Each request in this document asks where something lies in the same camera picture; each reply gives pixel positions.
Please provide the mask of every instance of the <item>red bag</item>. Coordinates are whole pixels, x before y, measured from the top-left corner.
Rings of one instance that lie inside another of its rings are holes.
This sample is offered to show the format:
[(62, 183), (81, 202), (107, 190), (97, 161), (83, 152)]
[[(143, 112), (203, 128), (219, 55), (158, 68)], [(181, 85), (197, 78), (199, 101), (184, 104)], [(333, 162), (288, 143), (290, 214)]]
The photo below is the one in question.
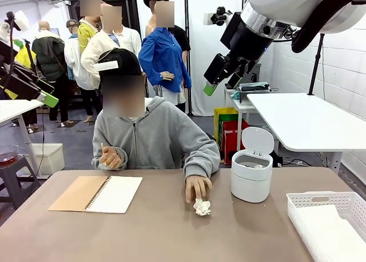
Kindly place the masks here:
[[(249, 125), (244, 120), (241, 123), (241, 132), (248, 128)], [(222, 145), (221, 150), (224, 152), (224, 161), (226, 165), (231, 164), (233, 155), (237, 152), (236, 145), (238, 141), (238, 122), (237, 121), (226, 121), (222, 125)], [(243, 150), (244, 146), (240, 142), (240, 149)]]

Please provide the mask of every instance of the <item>white label on cap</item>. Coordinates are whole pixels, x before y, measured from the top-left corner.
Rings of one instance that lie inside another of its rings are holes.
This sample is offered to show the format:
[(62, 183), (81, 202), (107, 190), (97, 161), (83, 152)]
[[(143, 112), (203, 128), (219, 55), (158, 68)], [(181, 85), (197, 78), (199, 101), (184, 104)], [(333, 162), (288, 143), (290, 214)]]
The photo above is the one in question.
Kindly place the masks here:
[(110, 70), (110, 69), (118, 69), (118, 62), (112, 61), (112, 62), (96, 63), (94, 65), (94, 68), (96, 69), (96, 72), (101, 72), (103, 70)]

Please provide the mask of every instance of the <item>stool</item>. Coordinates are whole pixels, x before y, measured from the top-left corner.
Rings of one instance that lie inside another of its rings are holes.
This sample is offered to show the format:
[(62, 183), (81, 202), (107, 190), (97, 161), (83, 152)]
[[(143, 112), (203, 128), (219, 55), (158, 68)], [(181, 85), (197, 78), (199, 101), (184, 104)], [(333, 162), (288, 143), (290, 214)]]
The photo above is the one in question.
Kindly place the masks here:
[[(17, 171), (27, 167), (32, 177), (18, 177)], [(30, 196), (31, 190), (41, 186), (27, 159), (23, 155), (18, 155), (14, 162), (7, 165), (0, 165), (0, 178), (3, 184), (0, 190), (6, 188), (8, 197), (0, 197), (0, 203), (13, 203), (14, 209), (19, 208), (23, 202)], [(20, 182), (33, 182), (27, 188), (22, 188)]]

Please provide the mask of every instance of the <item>hand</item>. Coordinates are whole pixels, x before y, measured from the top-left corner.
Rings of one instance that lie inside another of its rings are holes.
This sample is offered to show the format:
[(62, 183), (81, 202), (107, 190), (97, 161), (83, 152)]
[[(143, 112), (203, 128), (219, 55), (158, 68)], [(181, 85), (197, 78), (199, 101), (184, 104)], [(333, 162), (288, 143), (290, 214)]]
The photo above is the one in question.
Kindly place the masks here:
[(102, 151), (103, 155), (99, 158), (100, 164), (105, 163), (110, 169), (116, 169), (122, 164), (122, 159), (114, 148), (105, 146)]
[(170, 72), (161, 72), (162, 79), (165, 81), (172, 81), (174, 79), (174, 74)]
[(210, 179), (202, 176), (189, 176), (186, 180), (185, 187), (185, 201), (190, 203), (194, 197), (193, 192), (197, 199), (202, 199), (206, 197), (206, 185), (209, 189), (212, 189), (212, 183)]

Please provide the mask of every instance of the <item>crumpled tissue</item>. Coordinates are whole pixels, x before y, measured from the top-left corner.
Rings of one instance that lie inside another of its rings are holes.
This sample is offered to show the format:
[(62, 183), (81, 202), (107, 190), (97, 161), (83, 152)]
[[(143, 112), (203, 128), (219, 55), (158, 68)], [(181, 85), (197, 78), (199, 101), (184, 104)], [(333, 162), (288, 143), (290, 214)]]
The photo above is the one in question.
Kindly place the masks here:
[(198, 214), (199, 216), (206, 216), (210, 215), (211, 213), (210, 206), (210, 201), (202, 201), (202, 199), (196, 198), (196, 202), (194, 203), (193, 208), (196, 210), (196, 214)]

